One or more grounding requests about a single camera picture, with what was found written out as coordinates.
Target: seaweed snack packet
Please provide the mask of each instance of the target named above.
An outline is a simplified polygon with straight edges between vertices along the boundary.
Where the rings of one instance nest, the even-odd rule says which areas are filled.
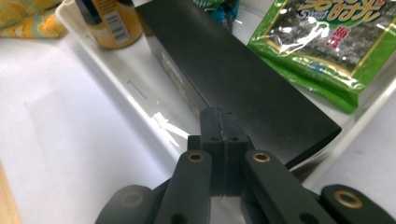
[[[393,0],[275,0],[247,46],[347,113],[396,49]]]
[[[239,0],[193,0],[193,2],[228,31],[233,29],[233,21],[238,14]]]
[[[0,37],[50,38],[65,29],[55,18],[62,0],[0,0]]]

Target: white tray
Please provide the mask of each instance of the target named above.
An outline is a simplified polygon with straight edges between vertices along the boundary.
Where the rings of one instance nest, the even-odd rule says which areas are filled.
[[[136,6],[145,2],[147,0],[134,1]],[[233,28],[233,34],[241,42],[244,44],[248,42],[271,2],[242,0]],[[163,142],[163,148],[159,150],[167,150],[176,162],[180,153],[186,150],[187,136],[199,134],[199,123],[167,78],[161,65],[151,54],[146,38],[142,35],[132,46],[125,49],[101,49],[88,35],[87,27],[78,13],[74,0],[64,0],[57,8],[56,15],[97,62],[112,85],[128,99],[141,119],[151,128],[153,136]],[[393,54],[375,80],[361,94],[360,107],[350,115],[341,112],[321,96],[296,87],[343,129],[317,156],[305,162],[323,159],[323,155],[326,155],[315,172],[305,180],[306,187],[312,186],[318,177],[339,158],[393,94],[396,88],[395,59],[396,54]]]

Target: black box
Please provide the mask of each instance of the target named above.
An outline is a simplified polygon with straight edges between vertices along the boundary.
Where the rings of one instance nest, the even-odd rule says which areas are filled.
[[[234,112],[255,148],[287,167],[311,157],[341,128],[192,0],[136,8],[152,53],[196,115]]]

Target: white table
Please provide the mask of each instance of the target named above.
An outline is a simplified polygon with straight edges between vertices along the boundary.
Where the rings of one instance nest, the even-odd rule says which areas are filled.
[[[0,39],[0,49],[0,160],[23,223],[93,223],[117,189],[154,188],[172,174],[172,156],[156,150],[162,144],[73,36]],[[315,192],[346,184],[396,218],[395,97]],[[243,223],[227,216],[235,206],[213,210],[212,223]]]

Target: green snack package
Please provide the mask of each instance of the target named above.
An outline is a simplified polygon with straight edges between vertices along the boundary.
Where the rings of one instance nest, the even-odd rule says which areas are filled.
[[[347,113],[396,49],[394,0],[275,0],[247,46]]]

